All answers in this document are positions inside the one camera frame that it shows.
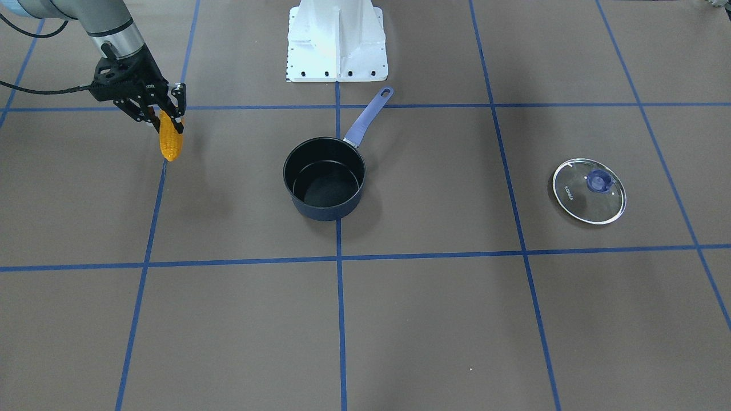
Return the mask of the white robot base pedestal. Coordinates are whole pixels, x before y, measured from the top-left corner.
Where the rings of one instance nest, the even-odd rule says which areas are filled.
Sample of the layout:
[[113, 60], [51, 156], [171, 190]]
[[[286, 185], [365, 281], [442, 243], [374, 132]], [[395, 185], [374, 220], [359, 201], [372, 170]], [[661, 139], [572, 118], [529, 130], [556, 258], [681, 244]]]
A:
[[371, 1], [301, 1], [289, 9], [286, 81], [381, 82], [384, 13]]

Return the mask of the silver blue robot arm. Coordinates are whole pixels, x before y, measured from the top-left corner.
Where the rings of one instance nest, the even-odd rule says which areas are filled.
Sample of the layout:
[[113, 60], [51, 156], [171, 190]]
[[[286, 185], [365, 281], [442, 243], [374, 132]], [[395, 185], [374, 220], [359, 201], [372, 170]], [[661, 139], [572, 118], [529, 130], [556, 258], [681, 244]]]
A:
[[11, 13], [28, 18], [78, 21], [101, 54], [91, 83], [62, 90], [40, 91], [2, 82], [27, 94], [60, 95], [88, 91], [99, 102], [112, 102], [136, 122], [159, 132], [162, 121], [178, 134], [184, 130], [186, 86], [171, 85], [162, 75], [123, 1], [3, 1]]

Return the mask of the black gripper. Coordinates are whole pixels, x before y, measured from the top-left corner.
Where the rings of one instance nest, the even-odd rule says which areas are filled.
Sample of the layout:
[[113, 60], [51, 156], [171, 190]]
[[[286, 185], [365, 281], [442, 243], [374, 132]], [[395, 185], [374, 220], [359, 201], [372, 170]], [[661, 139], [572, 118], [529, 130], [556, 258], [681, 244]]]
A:
[[112, 45], [101, 46], [100, 101], [113, 101], [115, 107], [132, 120], [160, 131], [160, 119], [149, 105], [168, 109], [166, 114], [174, 130], [182, 135], [186, 112], [186, 84], [175, 83], [169, 89], [148, 45], [135, 54], [119, 57]]

